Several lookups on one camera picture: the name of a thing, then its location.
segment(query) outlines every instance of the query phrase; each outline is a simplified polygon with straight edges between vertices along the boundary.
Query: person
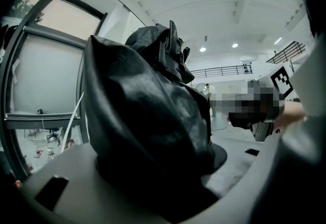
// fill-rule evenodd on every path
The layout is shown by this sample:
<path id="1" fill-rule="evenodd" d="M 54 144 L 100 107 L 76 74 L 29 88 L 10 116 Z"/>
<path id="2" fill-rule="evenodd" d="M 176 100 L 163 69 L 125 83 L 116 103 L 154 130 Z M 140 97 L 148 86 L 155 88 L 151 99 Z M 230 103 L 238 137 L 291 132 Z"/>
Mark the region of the person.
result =
<path id="1" fill-rule="evenodd" d="M 216 117 L 216 110 L 215 110 L 215 100 L 216 100 L 216 93 L 215 93 L 215 87 L 210 86 L 208 83 L 206 84 L 206 87 L 208 89 L 208 100 L 210 108 L 212 108 L 212 117 Z"/>
<path id="2" fill-rule="evenodd" d="M 285 129 L 290 124 L 305 119 L 306 114 L 301 103 L 286 101 L 283 112 L 274 121 L 274 129 Z"/>

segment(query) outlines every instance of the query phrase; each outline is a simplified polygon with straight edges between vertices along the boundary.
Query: window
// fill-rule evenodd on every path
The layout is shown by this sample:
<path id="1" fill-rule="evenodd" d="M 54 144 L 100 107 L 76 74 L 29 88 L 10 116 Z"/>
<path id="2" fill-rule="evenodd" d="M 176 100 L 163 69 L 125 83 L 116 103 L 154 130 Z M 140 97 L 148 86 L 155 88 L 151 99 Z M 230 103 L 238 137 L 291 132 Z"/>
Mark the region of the window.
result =
<path id="1" fill-rule="evenodd" d="M 26 16 L 28 11 L 38 2 L 39 0 L 15 0 L 11 5 L 8 13 L 1 19 L 2 26 L 8 25 L 8 27 L 19 25 L 22 19 Z"/>
<path id="2" fill-rule="evenodd" d="M 14 131 L 29 169 L 35 173 L 60 154 L 66 127 L 16 129 Z M 81 143 L 79 126 L 71 127 L 67 135 L 66 149 Z"/>
<path id="3" fill-rule="evenodd" d="M 10 112 L 73 112 L 82 54 L 76 47 L 28 35 L 12 66 Z"/>
<path id="4" fill-rule="evenodd" d="M 42 11 L 39 25 L 50 27 L 75 37 L 87 40 L 95 33 L 100 20 L 61 0 L 53 0 Z"/>

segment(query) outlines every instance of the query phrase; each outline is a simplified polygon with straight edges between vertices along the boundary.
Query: metal railing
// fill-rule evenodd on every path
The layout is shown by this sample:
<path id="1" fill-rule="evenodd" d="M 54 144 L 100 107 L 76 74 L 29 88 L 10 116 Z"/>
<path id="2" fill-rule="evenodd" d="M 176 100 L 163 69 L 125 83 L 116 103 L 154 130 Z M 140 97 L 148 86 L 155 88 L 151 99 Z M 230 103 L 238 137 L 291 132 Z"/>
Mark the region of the metal railing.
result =
<path id="1" fill-rule="evenodd" d="M 250 65 L 232 66 L 232 67 L 215 67 L 208 69 L 200 69 L 191 71 L 195 78 L 225 76 L 225 75 L 241 75 L 252 74 L 253 70 Z"/>
<path id="2" fill-rule="evenodd" d="M 291 58 L 302 54 L 304 51 L 306 51 L 306 46 L 304 44 L 300 44 L 296 41 L 293 41 L 290 45 L 288 45 L 286 48 L 284 48 L 282 51 L 277 53 L 274 57 L 267 60 L 267 63 L 283 63 L 286 61 L 289 61 Z"/>

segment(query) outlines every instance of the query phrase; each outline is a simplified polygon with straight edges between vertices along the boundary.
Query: floor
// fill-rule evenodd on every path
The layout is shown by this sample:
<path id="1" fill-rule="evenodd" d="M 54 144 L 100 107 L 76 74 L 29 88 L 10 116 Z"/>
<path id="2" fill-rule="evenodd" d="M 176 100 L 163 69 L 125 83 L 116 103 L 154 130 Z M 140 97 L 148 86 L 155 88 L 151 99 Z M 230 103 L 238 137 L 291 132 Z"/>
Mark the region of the floor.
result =
<path id="1" fill-rule="evenodd" d="M 222 113 L 217 113 L 216 117 L 211 117 L 211 129 L 211 140 L 213 143 L 219 143 L 221 138 L 235 139 L 244 142 L 255 142 L 255 139 L 249 130 L 232 127 L 232 125 L 229 125 L 226 115 Z M 62 140 L 63 136 L 61 136 L 61 129 L 57 133 Z M 45 136 L 49 135 L 48 130 L 20 129 L 16 130 L 16 134 L 21 151 L 24 156 L 26 155 L 26 161 L 29 165 L 32 165 L 32 173 L 38 171 L 55 156 L 60 154 L 61 145 L 58 145 L 58 141 L 56 139 L 51 139 L 50 142 L 44 141 L 46 140 Z M 79 145 L 82 143 L 80 129 L 78 126 L 72 128 L 71 139 L 74 139 L 74 145 Z M 54 154 L 49 156 L 47 149 L 53 149 Z M 37 154 L 38 150 L 42 151 L 39 157 Z"/>
<path id="2" fill-rule="evenodd" d="M 71 139 L 73 139 L 74 143 L 71 145 L 69 144 L 67 149 L 82 143 L 79 126 L 74 126 L 71 129 Z M 61 128 L 56 133 L 58 133 L 62 143 L 63 136 L 61 135 Z M 16 130 L 21 152 L 23 156 L 26 156 L 26 162 L 29 167 L 32 166 L 32 168 L 30 168 L 32 169 L 32 173 L 37 172 L 55 156 L 60 154 L 61 144 L 58 145 L 58 141 L 56 139 L 52 138 L 49 140 L 49 142 L 46 141 L 46 136 L 49 134 L 50 133 L 48 130 L 44 131 L 43 129 Z"/>
<path id="3" fill-rule="evenodd" d="M 216 113 L 216 117 L 211 117 L 212 142 L 218 138 L 236 139 L 239 141 L 255 142 L 254 136 L 250 130 L 244 130 L 239 127 L 229 125 L 227 116 L 222 113 Z"/>

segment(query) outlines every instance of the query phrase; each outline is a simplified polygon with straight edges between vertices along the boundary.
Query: white surface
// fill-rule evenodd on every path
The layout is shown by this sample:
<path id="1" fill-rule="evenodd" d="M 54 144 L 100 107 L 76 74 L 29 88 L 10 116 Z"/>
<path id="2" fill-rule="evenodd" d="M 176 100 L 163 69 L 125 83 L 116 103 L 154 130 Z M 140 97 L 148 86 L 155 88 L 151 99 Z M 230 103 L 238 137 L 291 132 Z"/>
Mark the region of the white surface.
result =
<path id="1" fill-rule="evenodd" d="M 15 113 L 71 113 L 82 51 L 57 41 L 29 35 L 20 52 L 13 84 Z"/>
<path id="2" fill-rule="evenodd" d="M 310 56 L 290 79 L 307 116 L 324 116 L 326 113 L 325 46 L 323 34 Z"/>

